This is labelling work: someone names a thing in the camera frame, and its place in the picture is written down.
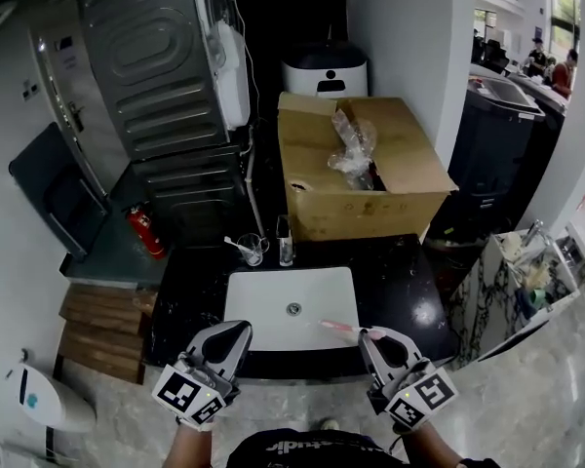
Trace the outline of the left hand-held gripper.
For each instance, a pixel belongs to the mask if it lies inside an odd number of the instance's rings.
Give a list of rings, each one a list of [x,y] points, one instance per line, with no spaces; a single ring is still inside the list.
[[[215,416],[228,407],[239,393],[232,381],[253,339],[248,321],[227,321],[195,334],[186,351],[203,360],[220,360],[219,370],[196,364],[183,352],[174,365],[166,365],[151,396],[175,415],[179,425],[193,430],[212,430]]]

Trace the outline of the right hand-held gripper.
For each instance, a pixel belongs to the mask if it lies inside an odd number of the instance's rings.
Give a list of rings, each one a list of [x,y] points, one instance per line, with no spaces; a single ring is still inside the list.
[[[377,415],[389,416],[395,433],[414,432],[457,398],[458,391],[445,369],[437,368],[427,359],[415,364],[421,354],[407,335],[391,329],[361,329],[358,344],[374,380],[368,392],[370,404]],[[386,383],[387,365],[414,366],[401,379]]]

